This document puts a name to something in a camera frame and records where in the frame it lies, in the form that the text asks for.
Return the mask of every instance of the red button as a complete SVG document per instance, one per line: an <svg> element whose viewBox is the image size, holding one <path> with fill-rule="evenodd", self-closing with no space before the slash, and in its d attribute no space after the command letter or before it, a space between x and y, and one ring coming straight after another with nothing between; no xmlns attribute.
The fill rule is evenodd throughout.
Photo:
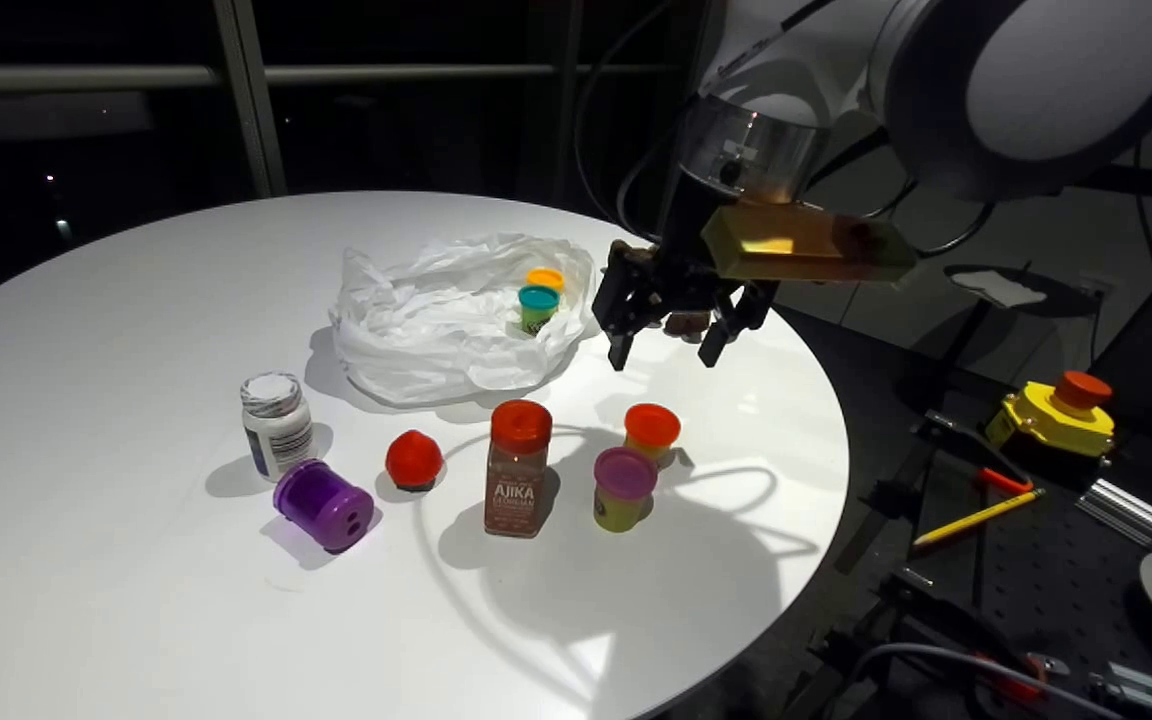
<svg viewBox="0 0 1152 720"><path fill-rule="evenodd" d="M1113 399L1113 386L1092 370L1064 370L1055 394L1070 409L1098 409Z"/></svg>

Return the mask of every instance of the yellow object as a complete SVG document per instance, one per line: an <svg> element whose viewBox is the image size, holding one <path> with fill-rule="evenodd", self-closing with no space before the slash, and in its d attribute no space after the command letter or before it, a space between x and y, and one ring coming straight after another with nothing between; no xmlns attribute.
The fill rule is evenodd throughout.
<svg viewBox="0 0 1152 720"><path fill-rule="evenodd" d="M995 515L1008 515L1008 511L1030 504L1037 496L1040 496L1040 492L1021 492L1021 496L1012 496L1012 500L987 504L987 506L970 511L970 515L959 515L959 519L952 519L952 523L938 523L938 526L914 536L911 546L944 542L944 540L952 540L952 536L959 536L959 532L969 532L969 526L978 526L978 523L987 523L987 519L995 519Z"/></svg>
<svg viewBox="0 0 1152 720"><path fill-rule="evenodd" d="M1102 409L1064 403L1055 384L1022 384L1021 390L1008 390L1003 409L982 428L982 438L1001 447L1016 431L1076 457L1102 457L1113 447L1113 414Z"/></svg>
<svg viewBox="0 0 1152 720"><path fill-rule="evenodd" d="M738 241L744 254L792 254L792 236Z"/></svg>
<svg viewBox="0 0 1152 720"><path fill-rule="evenodd" d="M552 267L552 262L534 262L534 267L527 267L523 284L527 284L527 286L564 293L564 286L566 286L566 275L564 275L558 267Z"/></svg>
<svg viewBox="0 0 1152 720"><path fill-rule="evenodd" d="M626 526L636 526L649 511L652 511L652 496L636 496L636 500L605 496L605 492L591 496L591 519L597 519L605 532L626 532Z"/></svg>
<svg viewBox="0 0 1152 720"><path fill-rule="evenodd" d="M724 281L894 281L914 262L894 229L810 204L724 204L698 236Z"/></svg>

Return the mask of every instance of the red ball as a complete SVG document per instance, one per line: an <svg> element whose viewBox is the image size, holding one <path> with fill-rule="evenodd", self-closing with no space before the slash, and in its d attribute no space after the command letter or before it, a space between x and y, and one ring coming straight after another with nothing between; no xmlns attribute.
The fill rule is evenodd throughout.
<svg viewBox="0 0 1152 720"><path fill-rule="evenodd" d="M395 486L428 492L441 481L443 452L425 431L402 431L386 444L384 468L386 468Z"/></svg>

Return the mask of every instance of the green object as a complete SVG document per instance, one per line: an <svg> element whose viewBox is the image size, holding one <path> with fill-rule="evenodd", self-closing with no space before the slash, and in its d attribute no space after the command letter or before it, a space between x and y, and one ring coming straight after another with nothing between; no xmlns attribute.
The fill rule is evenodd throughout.
<svg viewBox="0 0 1152 720"><path fill-rule="evenodd" d="M633 532L644 515L652 515L652 496L636 496L636 500L608 496L608 492L591 496L591 519L605 532Z"/></svg>
<svg viewBox="0 0 1152 720"><path fill-rule="evenodd" d="M534 335L552 320L552 311L558 307L558 293L521 286L521 307L523 307L523 317L521 317L523 332Z"/></svg>

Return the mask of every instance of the purple cup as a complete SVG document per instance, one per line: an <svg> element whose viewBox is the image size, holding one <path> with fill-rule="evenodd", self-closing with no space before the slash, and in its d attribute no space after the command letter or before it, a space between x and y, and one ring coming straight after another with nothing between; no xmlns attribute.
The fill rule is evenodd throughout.
<svg viewBox="0 0 1152 720"><path fill-rule="evenodd" d="M644 500L657 486L657 465L649 465L641 452L626 447L608 447L591 465L591 481L600 492L621 496L621 500Z"/></svg>
<svg viewBox="0 0 1152 720"><path fill-rule="evenodd" d="M288 468L270 504L296 526L302 526L322 550L346 550L366 536L377 504L364 486L350 486L322 461Z"/></svg>

